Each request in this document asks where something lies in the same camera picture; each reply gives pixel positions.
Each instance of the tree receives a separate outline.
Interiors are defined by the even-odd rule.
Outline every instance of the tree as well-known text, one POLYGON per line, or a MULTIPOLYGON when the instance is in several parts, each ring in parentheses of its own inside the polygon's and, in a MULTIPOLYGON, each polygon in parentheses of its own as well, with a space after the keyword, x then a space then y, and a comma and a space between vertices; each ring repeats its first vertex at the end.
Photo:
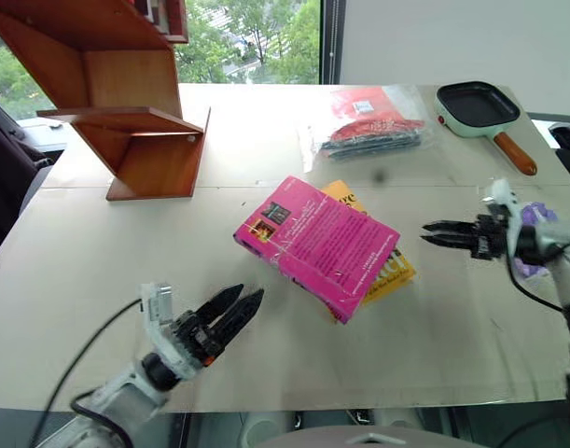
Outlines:
POLYGON ((179 82, 229 82, 223 66, 236 57, 238 51, 214 28, 197 1, 188 0, 189 43, 174 46, 174 58, 179 82))
POLYGON ((320 61, 320 2, 308 0, 284 29, 287 52, 270 62, 277 82, 317 84, 320 61))
POLYGON ((283 53, 280 31, 293 14, 294 0, 206 0, 213 9, 224 9, 230 17, 229 31, 245 40, 251 39, 259 62, 269 59, 269 44, 276 37, 283 53))
POLYGON ((0 105, 14 119, 29 119, 52 103, 0 39, 0 105))

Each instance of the tabletop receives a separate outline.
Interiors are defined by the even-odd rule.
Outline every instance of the tabletop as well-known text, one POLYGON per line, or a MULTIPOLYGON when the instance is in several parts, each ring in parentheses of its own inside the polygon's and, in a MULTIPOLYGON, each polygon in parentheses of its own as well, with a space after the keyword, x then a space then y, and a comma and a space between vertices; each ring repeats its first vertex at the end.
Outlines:
MULTIPOLYGON (((569 366, 563 317, 524 298, 503 263, 418 238, 426 222, 484 213, 483 189, 497 177, 521 201, 570 218, 570 176, 531 121, 521 114, 508 133, 537 162, 534 177, 521 175, 489 141, 442 127, 433 147, 305 174, 300 105, 328 89, 181 85, 185 118, 212 107, 192 198, 107 202, 112 175, 74 136, 0 248, 0 407, 41 409, 85 340, 150 281, 173 286, 176 313, 225 286, 266 289, 257 316, 209 369, 174 390, 169 411, 562 398, 569 366), (400 231, 414 280, 343 326, 236 245, 234 230, 288 175, 318 188, 344 180, 373 217, 400 231)), ((420 87, 432 116, 435 91, 420 87)), ((530 287, 557 301, 547 278, 530 287)), ((123 316, 78 365, 58 409, 149 349, 139 313, 123 316)))

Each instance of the cable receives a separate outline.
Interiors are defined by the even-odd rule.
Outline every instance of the cable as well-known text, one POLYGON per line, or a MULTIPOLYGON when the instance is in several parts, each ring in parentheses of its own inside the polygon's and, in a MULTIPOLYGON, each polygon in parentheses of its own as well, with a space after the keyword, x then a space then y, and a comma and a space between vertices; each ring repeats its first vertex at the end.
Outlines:
POLYGON ((570 247, 570 242, 568 242, 568 243, 565 244, 565 245, 557 245, 557 246, 556 246, 556 249, 551 252, 550 256, 549 256, 547 259, 545 259, 544 262, 547 263, 547 262, 552 261, 553 259, 557 258, 558 256, 562 255, 563 252, 564 252, 568 247, 570 247))
POLYGON ((76 414, 83 415, 84 417, 88 417, 89 419, 93 420, 94 422, 102 425, 103 427, 105 427, 105 428, 109 429, 110 431, 114 432, 115 434, 117 434, 117 436, 120 438, 120 441, 122 441, 123 445, 125 445, 125 448, 133 448, 132 439, 131 439, 131 437, 129 437, 129 434, 127 434, 127 432, 125 432, 125 429, 123 429, 122 427, 117 425, 115 422, 113 422, 110 418, 106 417, 105 415, 95 413, 94 411, 92 411, 88 408, 84 408, 83 406, 81 406, 78 403, 81 399, 84 399, 85 397, 89 397, 95 391, 96 391, 96 389, 92 389, 92 390, 89 390, 88 392, 84 392, 83 394, 74 397, 71 400, 71 404, 70 404, 71 409, 76 414))
POLYGON ((537 303, 539 303, 541 305, 547 306, 551 310, 558 311, 559 313, 561 313, 563 311, 563 309, 560 306, 556 306, 554 303, 550 303, 549 301, 545 301, 545 300, 537 297, 535 294, 532 294, 527 289, 522 287, 519 284, 519 282, 517 282, 517 279, 515 278, 515 274, 512 272, 511 260, 510 260, 510 255, 508 254, 508 252, 507 252, 507 271, 508 271, 508 278, 510 278, 510 283, 512 283, 512 285, 516 289, 518 289, 522 294, 527 296, 532 301, 536 301, 537 303))
POLYGON ((59 395, 59 392, 61 391, 61 388, 63 387, 65 381, 67 381, 69 374, 71 373, 71 371, 73 371, 73 368, 77 365, 77 363, 81 360, 81 358, 83 358, 83 356, 86 354, 86 352, 90 349, 90 346, 94 343, 94 341, 96 339, 98 339, 98 336, 100 336, 104 332, 104 330, 107 329, 115 320, 117 320, 123 313, 125 313, 127 310, 132 308, 134 305, 140 303, 141 301, 142 301, 141 299, 137 299, 135 301, 132 301, 131 303, 128 303, 124 307, 122 307, 114 315, 112 315, 106 322, 104 322, 104 324, 99 329, 97 329, 96 332, 88 339, 86 344, 79 351, 79 353, 73 359, 71 364, 69 364, 69 367, 67 367, 67 369, 64 371, 63 376, 61 377, 61 379, 59 380, 59 382, 55 386, 54 391, 50 395, 49 401, 48 401, 46 407, 44 408, 44 411, 40 415, 40 419, 38 420, 38 423, 35 427, 34 433, 32 434, 30 444, 28 446, 30 446, 31 448, 35 448, 35 446, 38 442, 38 439, 40 439, 40 435, 42 434, 42 429, 44 429, 44 425, 46 424, 46 421, 49 417, 50 409, 52 408, 52 405, 54 404, 54 400, 59 395))
POLYGON ((504 439, 502 439, 500 441, 500 443, 498 443, 496 445, 496 448, 504 448, 505 446, 507 446, 507 443, 512 441, 515 437, 517 437, 523 431, 526 431, 530 427, 536 427, 537 425, 539 425, 541 423, 548 422, 549 420, 554 420, 555 418, 565 418, 565 417, 562 417, 560 415, 546 415, 545 417, 539 417, 539 418, 536 418, 535 420, 532 420, 530 422, 523 423, 522 425, 514 428, 511 432, 509 432, 508 435, 504 439))

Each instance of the wooden shelf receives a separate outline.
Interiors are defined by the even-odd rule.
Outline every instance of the wooden shelf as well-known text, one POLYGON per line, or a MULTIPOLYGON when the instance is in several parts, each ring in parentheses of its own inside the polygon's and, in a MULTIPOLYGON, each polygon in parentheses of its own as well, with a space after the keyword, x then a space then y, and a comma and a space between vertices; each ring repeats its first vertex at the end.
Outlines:
POLYGON ((204 128, 183 121, 169 43, 127 0, 0 0, 0 36, 117 177, 108 200, 193 194, 204 128))
POLYGON ((0 12, 80 51, 171 49, 125 0, 0 0, 0 12))
POLYGON ((203 128, 187 123, 154 107, 87 107, 39 110, 38 117, 59 119, 71 124, 99 126, 125 133, 203 133, 203 128))
POLYGON ((209 118, 203 133, 132 136, 106 199, 192 196, 209 118))

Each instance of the red package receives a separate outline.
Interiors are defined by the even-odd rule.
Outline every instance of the red package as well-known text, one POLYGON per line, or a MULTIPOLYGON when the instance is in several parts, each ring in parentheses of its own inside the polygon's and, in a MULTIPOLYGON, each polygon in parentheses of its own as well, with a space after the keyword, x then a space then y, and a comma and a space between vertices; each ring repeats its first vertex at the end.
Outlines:
POLYGON ((335 131, 330 135, 330 141, 338 142, 354 137, 407 133, 423 128, 423 126, 424 122, 420 119, 359 119, 353 123, 345 124, 335 131))
POLYGON ((333 91, 330 106, 341 119, 403 120, 382 87, 333 91))

